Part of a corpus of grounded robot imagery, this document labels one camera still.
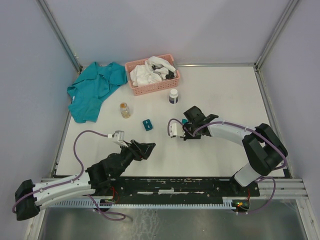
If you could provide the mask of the clear vitamin pill bottle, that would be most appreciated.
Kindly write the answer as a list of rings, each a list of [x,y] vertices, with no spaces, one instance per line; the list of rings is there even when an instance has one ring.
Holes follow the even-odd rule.
[[[125,119],[128,119],[131,116],[131,113],[127,103],[122,102],[119,107],[120,107],[120,113],[122,117]]]

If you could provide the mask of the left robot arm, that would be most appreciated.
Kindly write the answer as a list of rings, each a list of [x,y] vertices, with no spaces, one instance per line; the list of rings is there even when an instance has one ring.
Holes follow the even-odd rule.
[[[131,140],[121,146],[119,153],[111,153],[107,158],[82,170],[79,174],[60,178],[47,183],[33,183],[24,180],[14,193],[12,212],[17,221],[31,219],[41,210],[70,198],[84,195],[106,195],[111,189],[111,180],[125,172],[133,161],[147,160],[156,144]]]

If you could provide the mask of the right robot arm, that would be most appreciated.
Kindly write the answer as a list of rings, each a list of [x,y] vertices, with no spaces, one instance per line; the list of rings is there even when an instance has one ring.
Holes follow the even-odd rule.
[[[287,166],[288,151],[268,124],[243,126],[215,114],[205,116],[197,106],[183,114],[187,119],[182,125],[182,131],[186,133],[185,140],[200,139],[202,136],[215,137],[244,148],[248,163],[231,177],[229,183],[229,189],[234,195],[242,195],[252,182]]]

